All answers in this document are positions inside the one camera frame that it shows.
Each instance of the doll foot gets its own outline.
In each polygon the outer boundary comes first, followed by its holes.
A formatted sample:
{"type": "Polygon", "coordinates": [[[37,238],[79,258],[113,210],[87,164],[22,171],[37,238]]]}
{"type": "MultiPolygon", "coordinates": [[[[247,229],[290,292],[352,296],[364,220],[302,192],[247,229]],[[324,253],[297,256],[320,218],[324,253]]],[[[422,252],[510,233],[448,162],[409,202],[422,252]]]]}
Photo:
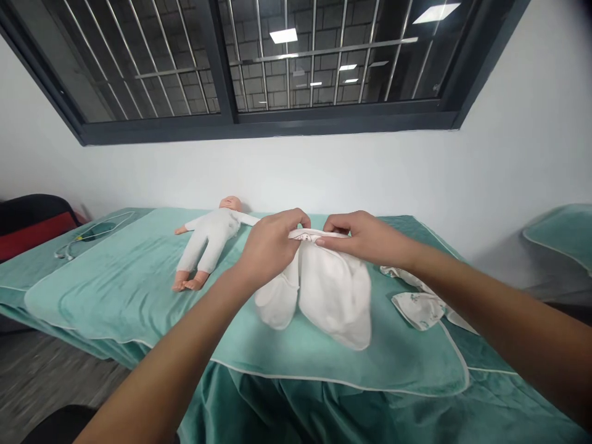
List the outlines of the doll foot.
{"type": "Polygon", "coordinates": [[[207,281],[209,277],[209,273],[206,273],[205,271],[198,271],[193,279],[184,283],[185,288],[193,291],[201,290],[205,284],[205,281],[207,281]]]}
{"type": "Polygon", "coordinates": [[[175,282],[173,283],[173,291],[180,292],[185,289],[185,282],[189,277],[188,271],[177,271],[175,274],[175,282]]]}
{"type": "Polygon", "coordinates": [[[185,281],[175,281],[175,283],[173,284],[173,291],[174,292],[180,292],[183,291],[183,289],[185,288],[185,281]]]}
{"type": "Polygon", "coordinates": [[[189,290],[197,291],[201,290],[204,284],[202,282],[198,282],[195,279],[191,279],[190,281],[183,282],[183,286],[189,290]]]}

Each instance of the doll head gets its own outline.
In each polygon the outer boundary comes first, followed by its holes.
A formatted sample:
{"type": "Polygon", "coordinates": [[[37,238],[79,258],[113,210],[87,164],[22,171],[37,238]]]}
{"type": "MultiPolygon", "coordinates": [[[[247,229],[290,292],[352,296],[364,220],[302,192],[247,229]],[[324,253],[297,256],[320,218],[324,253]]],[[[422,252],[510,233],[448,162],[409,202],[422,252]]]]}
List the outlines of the doll head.
{"type": "Polygon", "coordinates": [[[228,196],[220,201],[219,208],[230,208],[231,210],[242,213],[241,200],[236,196],[228,196]]]}

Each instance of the floor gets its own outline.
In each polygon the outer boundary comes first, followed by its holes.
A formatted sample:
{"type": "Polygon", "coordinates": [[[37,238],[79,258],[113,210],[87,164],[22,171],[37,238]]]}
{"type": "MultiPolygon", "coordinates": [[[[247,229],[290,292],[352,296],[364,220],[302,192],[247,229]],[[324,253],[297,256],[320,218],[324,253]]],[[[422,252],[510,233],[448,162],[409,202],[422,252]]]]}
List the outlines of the floor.
{"type": "Polygon", "coordinates": [[[62,406],[100,406],[128,374],[37,331],[0,336],[0,444],[19,444],[62,406]]]}

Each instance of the training mannequin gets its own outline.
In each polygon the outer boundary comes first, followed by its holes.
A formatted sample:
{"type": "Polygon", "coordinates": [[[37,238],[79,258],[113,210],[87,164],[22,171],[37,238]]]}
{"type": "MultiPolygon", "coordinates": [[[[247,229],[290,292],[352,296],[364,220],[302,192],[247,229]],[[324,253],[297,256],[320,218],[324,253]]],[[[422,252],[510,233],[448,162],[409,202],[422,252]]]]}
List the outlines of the training mannequin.
{"type": "Polygon", "coordinates": [[[220,201],[217,210],[176,229],[175,234],[188,231],[193,231],[193,234],[177,266],[173,291],[180,292],[185,288],[200,290],[216,268],[226,241],[236,235],[241,223],[253,226],[257,222],[259,219],[256,217],[242,213],[242,204],[238,197],[228,196],[220,201]],[[197,264],[197,273],[193,279],[189,279],[189,274],[195,268],[199,253],[204,249],[206,242],[205,251],[197,264]]]}

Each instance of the window glass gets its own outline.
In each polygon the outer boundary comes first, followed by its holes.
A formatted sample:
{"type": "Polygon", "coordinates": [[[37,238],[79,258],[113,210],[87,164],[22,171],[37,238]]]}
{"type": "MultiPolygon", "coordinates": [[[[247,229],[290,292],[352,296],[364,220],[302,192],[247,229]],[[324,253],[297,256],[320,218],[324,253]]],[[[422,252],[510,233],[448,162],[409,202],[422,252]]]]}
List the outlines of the window glass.
{"type": "Polygon", "coordinates": [[[12,5],[86,122],[220,112],[188,0],[12,5]]]}
{"type": "Polygon", "coordinates": [[[435,98],[472,6],[473,0],[221,0],[238,109],[435,98]]]}

